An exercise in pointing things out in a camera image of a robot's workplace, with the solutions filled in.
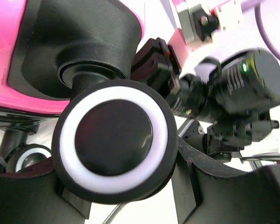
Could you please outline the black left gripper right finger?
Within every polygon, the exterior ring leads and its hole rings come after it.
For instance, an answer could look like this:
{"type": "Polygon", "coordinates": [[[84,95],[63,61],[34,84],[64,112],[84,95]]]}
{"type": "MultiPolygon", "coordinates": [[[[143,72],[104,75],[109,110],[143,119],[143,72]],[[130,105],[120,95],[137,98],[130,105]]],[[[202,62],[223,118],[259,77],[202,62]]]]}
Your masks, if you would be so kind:
{"type": "Polygon", "coordinates": [[[280,224],[280,165],[244,172],[179,139],[171,181],[180,224],[280,224]]]}

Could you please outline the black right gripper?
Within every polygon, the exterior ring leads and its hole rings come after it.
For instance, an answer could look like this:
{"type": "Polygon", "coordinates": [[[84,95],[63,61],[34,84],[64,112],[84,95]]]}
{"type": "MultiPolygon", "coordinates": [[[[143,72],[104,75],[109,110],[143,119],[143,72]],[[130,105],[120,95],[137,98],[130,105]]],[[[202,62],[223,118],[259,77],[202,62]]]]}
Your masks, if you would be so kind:
{"type": "Polygon", "coordinates": [[[182,71],[173,47],[150,38],[136,53],[130,79],[166,98],[175,116],[217,122],[262,114],[280,105],[280,65],[265,49],[246,49],[222,63],[212,57],[208,82],[182,71]]]}

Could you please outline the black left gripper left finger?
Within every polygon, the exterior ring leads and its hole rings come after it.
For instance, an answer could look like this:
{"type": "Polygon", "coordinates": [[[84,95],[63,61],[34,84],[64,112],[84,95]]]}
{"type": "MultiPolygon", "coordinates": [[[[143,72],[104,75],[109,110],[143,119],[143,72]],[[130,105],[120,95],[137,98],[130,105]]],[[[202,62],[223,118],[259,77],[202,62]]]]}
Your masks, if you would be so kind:
{"type": "Polygon", "coordinates": [[[62,184],[51,158],[0,174],[0,224],[83,224],[90,210],[62,184]]]}

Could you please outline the pink hard-shell suitcase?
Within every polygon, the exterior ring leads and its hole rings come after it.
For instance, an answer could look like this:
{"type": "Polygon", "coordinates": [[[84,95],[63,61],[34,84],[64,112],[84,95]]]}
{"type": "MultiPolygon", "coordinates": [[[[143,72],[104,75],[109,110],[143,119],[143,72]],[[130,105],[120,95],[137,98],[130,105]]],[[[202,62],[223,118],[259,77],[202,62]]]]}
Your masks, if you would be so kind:
{"type": "Polygon", "coordinates": [[[0,121],[59,116],[80,65],[104,68],[111,79],[159,77],[153,56],[173,49],[145,33],[139,0],[0,0],[0,121]]]}

